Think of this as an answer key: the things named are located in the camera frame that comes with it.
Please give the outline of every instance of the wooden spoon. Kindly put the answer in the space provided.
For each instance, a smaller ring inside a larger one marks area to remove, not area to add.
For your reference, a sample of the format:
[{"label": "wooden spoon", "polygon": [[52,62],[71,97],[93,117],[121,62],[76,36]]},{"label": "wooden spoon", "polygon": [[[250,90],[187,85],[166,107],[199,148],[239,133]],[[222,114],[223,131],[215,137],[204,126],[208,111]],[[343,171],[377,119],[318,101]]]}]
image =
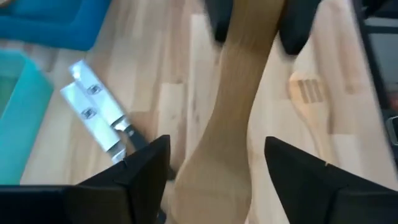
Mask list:
[{"label": "wooden spoon", "polygon": [[289,79],[289,94],[295,109],[307,125],[315,141],[318,155],[326,163],[338,166],[330,129],[330,95],[326,83],[318,75],[312,38],[297,56]]},{"label": "wooden spoon", "polygon": [[234,0],[213,114],[170,199],[179,224],[242,224],[251,203],[246,135],[284,0]]}]

